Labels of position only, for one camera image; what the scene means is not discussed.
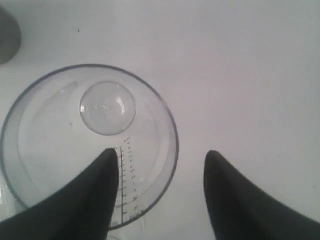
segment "measuring cup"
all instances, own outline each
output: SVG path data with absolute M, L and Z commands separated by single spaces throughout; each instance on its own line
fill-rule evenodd
M 77 65 L 31 85 L 2 131 L 5 182 L 24 209 L 80 174 L 107 148 L 118 156 L 119 190 L 111 230 L 146 214 L 168 189 L 178 163 L 174 118 L 138 76 L 106 65 Z

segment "white table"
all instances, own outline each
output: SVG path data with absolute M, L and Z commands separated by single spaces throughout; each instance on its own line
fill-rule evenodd
M 18 55 L 0 66 L 0 125 L 31 83 L 97 63 L 167 101 L 180 158 L 146 240 L 212 240 L 204 160 L 220 151 L 277 200 L 320 222 L 320 1 L 1 0 Z

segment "clear plastic container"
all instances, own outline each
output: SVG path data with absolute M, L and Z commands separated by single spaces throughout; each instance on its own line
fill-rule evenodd
M 174 118 L 160 95 L 125 70 L 77 65 L 52 72 L 15 102 L 2 131 L 5 182 L 27 209 L 52 195 L 104 149 L 119 159 L 115 230 L 165 194 L 179 155 Z

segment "white surface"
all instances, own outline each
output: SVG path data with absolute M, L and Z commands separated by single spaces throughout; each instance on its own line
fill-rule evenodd
M 180 159 L 145 239 L 214 239 L 203 192 L 211 149 L 320 221 L 320 1 L 2 2 L 23 42 L 0 66 L 0 124 L 27 86 L 69 65 L 126 69 L 166 99 Z

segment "gray object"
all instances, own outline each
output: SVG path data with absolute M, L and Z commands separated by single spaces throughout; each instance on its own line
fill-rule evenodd
M 21 45 L 21 31 L 16 19 L 0 6 L 0 65 L 10 61 Z

